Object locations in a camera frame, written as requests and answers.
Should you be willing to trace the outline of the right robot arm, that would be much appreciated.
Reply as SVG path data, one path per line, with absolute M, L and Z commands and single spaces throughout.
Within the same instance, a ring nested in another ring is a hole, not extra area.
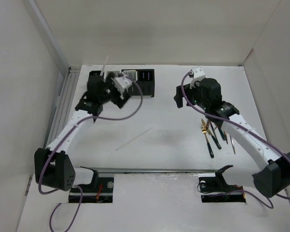
M 252 157 L 259 172 L 252 175 L 255 188 L 271 198 L 290 185 L 290 152 L 285 154 L 268 143 L 245 121 L 239 110 L 222 99 L 216 79 L 203 78 L 176 88 L 178 108 L 188 106 L 205 115 L 229 134 Z

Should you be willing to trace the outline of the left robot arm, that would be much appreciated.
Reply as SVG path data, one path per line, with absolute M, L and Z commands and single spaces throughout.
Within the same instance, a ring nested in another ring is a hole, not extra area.
M 125 74 L 110 72 L 106 78 L 95 75 L 87 82 L 87 90 L 75 106 L 72 118 L 61 133 L 46 148 L 38 148 L 34 154 L 35 178 L 39 192 L 42 186 L 69 191 L 82 185 L 92 192 L 98 187 L 99 174 L 88 167 L 74 167 L 69 156 L 85 132 L 101 118 L 103 105 L 112 102 L 122 108 L 130 99 L 128 89 L 135 82 Z

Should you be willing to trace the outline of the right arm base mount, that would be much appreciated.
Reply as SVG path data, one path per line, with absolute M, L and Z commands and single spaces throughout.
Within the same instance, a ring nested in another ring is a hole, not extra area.
M 246 203 L 243 187 L 229 185 L 223 177 L 223 173 L 231 167 L 226 165 L 213 173 L 199 174 L 197 190 L 202 203 Z

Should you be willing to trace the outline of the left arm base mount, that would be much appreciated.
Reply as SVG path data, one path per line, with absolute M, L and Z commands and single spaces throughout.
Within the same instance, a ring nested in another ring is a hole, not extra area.
M 114 174 L 99 174 L 96 184 L 79 185 L 83 191 L 82 203 L 112 203 L 115 185 Z

